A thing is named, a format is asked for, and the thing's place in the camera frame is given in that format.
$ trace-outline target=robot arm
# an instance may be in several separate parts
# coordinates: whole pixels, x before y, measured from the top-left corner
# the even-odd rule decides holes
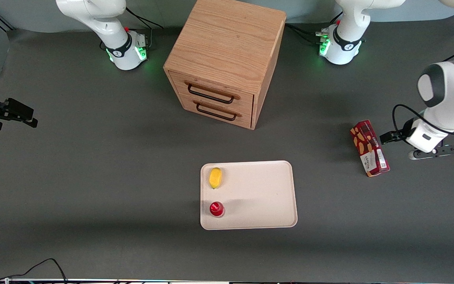
[[[349,63],[358,54],[361,37],[371,22],[366,9],[398,7],[406,0],[336,0],[342,8],[340,24],[332,24],[316,35],[322,37],[319,55],[337,65]]]
[[[440,1],[449,7],[454,7],[454,0]],[[410,153],[411,159],[418,159],[415,153],[419,151],[437,153],[438,144],[449,133],[454,133],[454,61],[428,66],[418,79],[418,92],[427,105],[423,118],[435,127],[421,118],[413,118],[405,123],[402,139],[417,149]],[[381,142],[385,144],[392,138],[390,133],[386,133],[382,135]]]
[[[64,15],[82,22],[99,36],[119,69],[131,70],[146,60],[145,36],[126,31],[116,18],[125,11],[125,0],[56,0],[56,4]]]

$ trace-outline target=barcode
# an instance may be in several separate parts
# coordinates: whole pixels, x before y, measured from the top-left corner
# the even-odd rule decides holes
[[[376,152],[378,153],[378,158],[380,159],[381,168],[382,169],[386,168],[386,162],[383,156],[383,152],[381,151],[381,149],[378,149]]]

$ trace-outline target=plastic tray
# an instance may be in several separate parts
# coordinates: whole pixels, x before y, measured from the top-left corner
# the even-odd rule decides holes
[[[222,170],[220,186],[209,185],[211,169]],[[225,214],[209,205],[219,201]],[[206,164],[201,169],[201,226],[206,230],[288,228],[297,223],[294,177],[287,161]]]

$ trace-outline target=wooden cabinet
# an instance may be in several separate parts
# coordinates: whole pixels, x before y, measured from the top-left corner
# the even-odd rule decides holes
[[[183,108],[255,129],[285,18],[236,0],[197,0],[164,64]]]

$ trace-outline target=red cup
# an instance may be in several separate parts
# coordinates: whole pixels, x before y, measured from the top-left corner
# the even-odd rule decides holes
[[[215,201],[209,206],[209,212],[215,217],[222,217],[225,214],[225,207],[222,203]]]

